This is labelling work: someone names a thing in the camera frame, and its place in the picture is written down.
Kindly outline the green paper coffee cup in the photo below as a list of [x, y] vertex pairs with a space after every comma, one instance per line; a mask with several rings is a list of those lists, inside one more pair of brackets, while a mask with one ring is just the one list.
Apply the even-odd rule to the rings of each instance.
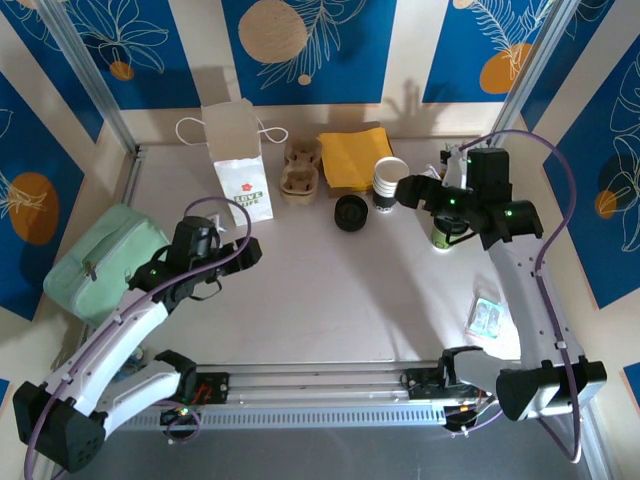
[[457, 237], [457, 238], [454, 238], [454, 239], [450, 239], [449, 236], [444, 237], [442, 235], [442, 233], [434, 227], [434, 221], [433, 221], [433, 227], [432, 227], [431, 234], [430, 234], [430, 241], [431, 241], [431, 244], [433, 245], [433, 247], [436, 250], [438, 250], [438, 251], [446, 251], [446, 250], [448, 250], [450, 248], [450, 242], [451, 241], [456, 241], [457, 239], [459, 239], [461, 237]]

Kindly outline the white paper takeout bag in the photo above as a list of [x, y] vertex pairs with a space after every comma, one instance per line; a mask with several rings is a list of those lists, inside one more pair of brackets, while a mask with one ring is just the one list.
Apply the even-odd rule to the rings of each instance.
[[257, 117], [253, 104], [243, 98], [238, 101], [203, 106], [201, 117], [184, 117], [175, 124], [175, 134], [187, 146], [192, 143], [181, 137], [185, 122], [199, 124], [205, 135], [203, 144], [224, 197], [235, 202], [230, 207], [234, 222], [244, 226], [273, 218], [268, 181], [262, 156], [262, 139], [274, 144], [287, 141], [289, 132], [283, 127], [280, 139], [273, 138], [272, 127], [265, 127]]

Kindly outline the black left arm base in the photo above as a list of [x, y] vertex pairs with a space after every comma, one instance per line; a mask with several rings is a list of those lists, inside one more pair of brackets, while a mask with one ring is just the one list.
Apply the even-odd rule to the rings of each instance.
[[222, 405], [229, 395], [227, 372], [197, 372], [192, 405]]

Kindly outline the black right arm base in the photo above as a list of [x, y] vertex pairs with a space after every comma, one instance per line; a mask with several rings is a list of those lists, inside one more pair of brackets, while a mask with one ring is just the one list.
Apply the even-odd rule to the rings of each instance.
[[492, 398], [491, 392], [449, 380], [442, 367], [409, 368], [403, 371], [400, 383], [410, 400], [480, 401]]

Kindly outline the white paper cup stack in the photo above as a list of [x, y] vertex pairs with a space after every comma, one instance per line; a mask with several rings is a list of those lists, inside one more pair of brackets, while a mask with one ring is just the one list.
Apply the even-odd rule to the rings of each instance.
[[408, 165], [397, 157], [384, 157], [375, 164], [373, 205], [378, 211], [386, 213], [393, 209], [398, 182], [408, 175]]

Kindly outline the cardboard cup carrier stack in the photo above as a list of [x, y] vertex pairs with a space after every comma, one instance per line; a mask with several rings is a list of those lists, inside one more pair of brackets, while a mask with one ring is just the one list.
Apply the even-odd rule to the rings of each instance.
[[317, 138], [292, 138], [286, 142], [279, 191], [287, 203], [309, 205], [314, 201], [321, 161], [322, 145]]

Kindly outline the mint green zipper pouch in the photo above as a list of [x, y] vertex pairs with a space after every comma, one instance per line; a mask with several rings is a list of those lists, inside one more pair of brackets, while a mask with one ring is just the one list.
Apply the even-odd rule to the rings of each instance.
[[97, 328], [119, 304], [137, 268], [168, 244], [151, 218], [116, 204], [54, 265], [44, 279], [44, 292]]

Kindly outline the yellow napkin stack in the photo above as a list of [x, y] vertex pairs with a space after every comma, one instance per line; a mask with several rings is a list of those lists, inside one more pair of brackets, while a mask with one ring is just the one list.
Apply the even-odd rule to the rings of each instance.
[[354, 133], [321, 133], [318, 140], [331, 198], [370, 192], [376, 163], [393, 155], [383, 127]]

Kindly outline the clear plastic wipes packet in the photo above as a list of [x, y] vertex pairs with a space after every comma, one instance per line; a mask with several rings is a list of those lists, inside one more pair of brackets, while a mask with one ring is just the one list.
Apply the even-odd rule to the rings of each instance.
[[503, 308], [483, 297], [478, 297], [466, 323], [466, 331], [472, 335], [497, 339], [500, 333]]

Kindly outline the grey metal sheet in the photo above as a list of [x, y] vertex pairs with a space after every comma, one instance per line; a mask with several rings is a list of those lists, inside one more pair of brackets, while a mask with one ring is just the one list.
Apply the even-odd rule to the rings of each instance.
[[536, 422], [463, 435], [435, 426], [216, 429], [186, 444], [122, 429], [84, 469], [45, 480], [611, 480], [592, 428], [579, 463]]

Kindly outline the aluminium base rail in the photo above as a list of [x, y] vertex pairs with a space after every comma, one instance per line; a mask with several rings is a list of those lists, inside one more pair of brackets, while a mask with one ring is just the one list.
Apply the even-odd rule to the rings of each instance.
[[435, 364], [411, 363], [402, 368], [391, 364], [324, 364], [319, 368], [268, 365], [263, 368], [200, 369], [188, 358], [165, 351], [119, 382], [113, 379], [118, 369], [115, 363], [96, 362], [79, 372], [72, 372], [65, 366], [35, 390], [44, 400], [69, 400], [86, 415], [127, 395], [135, 396], [135, 403], [140, 408], [161, 400], [191, 403], [197, 372], [227, 372], [230, 375], [229, 395], [238, 395], [242, 390], [265, 389], [269, 392], [265, 398], [268, 402], [294, 400], [297, 390], [309, 394], [321, 389], [327, 391], [329, 400], [337, 398], [341, 390], [384, 399], [399, 391], [409, 399], [400, 383], [403, 371], [433, 367], [444, 368], [448, 379], [454, 383], [470, 384], [491, 392], [507, 416], [514, 420], [549, 416], [580, 406], [589, 401], [606, 380], [602, 367], [593, 366], [586, 360], [569, 367], [554, 366], [545, 361], [538, 368], [526, 370], [478, 349], [447, 350]]

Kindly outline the aluminium frame post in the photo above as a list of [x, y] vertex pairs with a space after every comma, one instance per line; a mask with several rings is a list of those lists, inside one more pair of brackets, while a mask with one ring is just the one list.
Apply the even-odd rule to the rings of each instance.
[[102, 77], [81, 36], [64, 7], [57, 0], [34, 0], [38, 13], [89, 95], [104, 121], [124, 150], [135, 155], [137, 142], [126, 126], [120, 108]]
[[554, 0], [523, 68], [494, 122], [492, 133], [514, 127], [524, 103], [540, 78], [578, 3], [579, 0]]

